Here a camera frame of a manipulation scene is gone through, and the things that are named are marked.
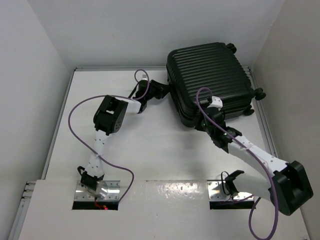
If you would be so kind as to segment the black hard-shell suitcase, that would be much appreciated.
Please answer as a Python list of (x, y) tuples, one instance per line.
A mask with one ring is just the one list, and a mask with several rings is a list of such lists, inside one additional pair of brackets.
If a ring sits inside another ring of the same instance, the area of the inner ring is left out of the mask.
[(226, 119), (254, 113), (252, 99), (266, 97), (262, 88), (252, 88), (251, 81), (235, 56), (234, 44), (213, 42), (172, 50), (166, 61), (170, 95), (182, 124), (195, 126), (200, 111), (196, 97), (203, 103), (210, 93), (198, 90), (207, 87), (223, 102)]

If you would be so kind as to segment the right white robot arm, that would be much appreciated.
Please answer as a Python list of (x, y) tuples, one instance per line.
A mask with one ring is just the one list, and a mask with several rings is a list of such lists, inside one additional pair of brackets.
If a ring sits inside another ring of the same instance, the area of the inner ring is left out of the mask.
[(279, 159), (249, 141), (240, 131), (226, 125), (217, 107), (199, 109), (196, 130), (206, 132), (213, 144), (226, 153), (244, 161), (259, 172), (255, 177), (244, 170), (236, 170), (224, 180), (228, 195), (248, 192), (269, 200), (278, 210), (290, 216), (314, 193), (304, 166), (298, 161)]

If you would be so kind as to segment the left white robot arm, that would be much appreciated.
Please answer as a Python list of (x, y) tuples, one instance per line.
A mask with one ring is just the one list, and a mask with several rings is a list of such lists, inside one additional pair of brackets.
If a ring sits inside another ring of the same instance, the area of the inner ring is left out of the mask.
[(91, 194), (98, 195), (102, 190), (105, 170), (103, 164), (129, 172), (131, 179), (134, 173), (125, 167), (108, 162), (103, 157), (105, 145), (111, 135), (117, 133), (123, 125), (126, 114), (141, 114), (147, 107), (147, 102), (153, 98), (163, 99), (170, 91), (169, 85), (155, 80), (140, 80), (128, 97), (103, 95), (102, 102), (93, 116), (95, 138), (93, 147), (80, 138), (83, 145), (91, 150), (92, 155), (86, 167), (77, 168), (81, 179), (80, 183)]

